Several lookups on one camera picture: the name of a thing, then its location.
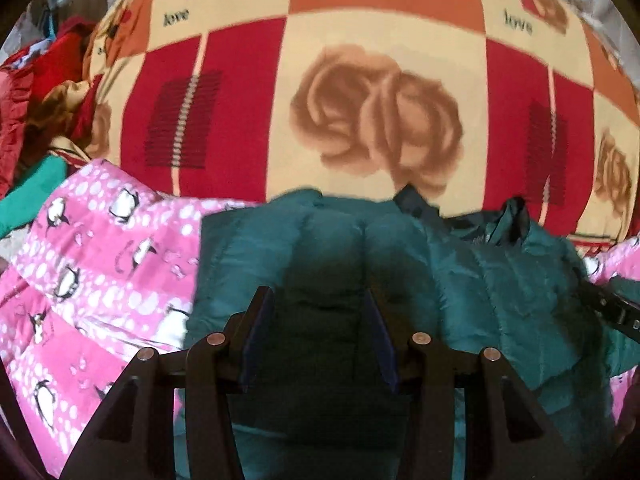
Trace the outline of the dark green quilted puffer jacket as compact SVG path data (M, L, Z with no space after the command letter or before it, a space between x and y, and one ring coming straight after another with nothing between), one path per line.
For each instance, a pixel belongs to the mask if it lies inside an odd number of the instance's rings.
M589 470L614 448L608 382L639 348L578 301L585 276L573 244L519 200L444 219L301 190L203 218L186 344L272 289L256 380L231 401L250 479L393 478L408 401L383 382L366 292L409 332L501 350Z

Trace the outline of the pink penguin print bedsheet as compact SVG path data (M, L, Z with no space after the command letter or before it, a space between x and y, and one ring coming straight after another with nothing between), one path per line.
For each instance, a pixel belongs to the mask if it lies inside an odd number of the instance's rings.
M203 218L256 207L163 198L108 162L47 198L2 275L1 357L50 474L140 349L190 347Z

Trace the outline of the teal green garment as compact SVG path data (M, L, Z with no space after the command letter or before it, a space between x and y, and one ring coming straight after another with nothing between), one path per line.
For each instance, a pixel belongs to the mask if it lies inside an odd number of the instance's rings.
M0 236L26 226L66 179L67 165L61 157L49 155L27 171L26 176L0 202Z

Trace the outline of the red cream rose pattern blanket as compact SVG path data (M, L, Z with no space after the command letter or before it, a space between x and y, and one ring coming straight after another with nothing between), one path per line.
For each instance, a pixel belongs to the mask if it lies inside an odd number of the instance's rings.
M639 229L639 97L564 0L117 0L100 154L150 188L293 188L445 216L526 201L584 252Z

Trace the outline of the grey floral fabric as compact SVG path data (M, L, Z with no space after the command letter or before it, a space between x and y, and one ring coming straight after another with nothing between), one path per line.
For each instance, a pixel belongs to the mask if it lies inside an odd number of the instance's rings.
M632 79L639 78L639 12L629 0L567 0L605 40Z

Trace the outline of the golden brown satin cloth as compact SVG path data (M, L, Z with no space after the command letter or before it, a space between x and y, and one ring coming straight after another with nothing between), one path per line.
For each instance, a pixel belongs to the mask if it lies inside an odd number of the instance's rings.
M96 124L96 85L64 81L28 115L21 160L32 165L59 150L90 162L103 152L104 131Z

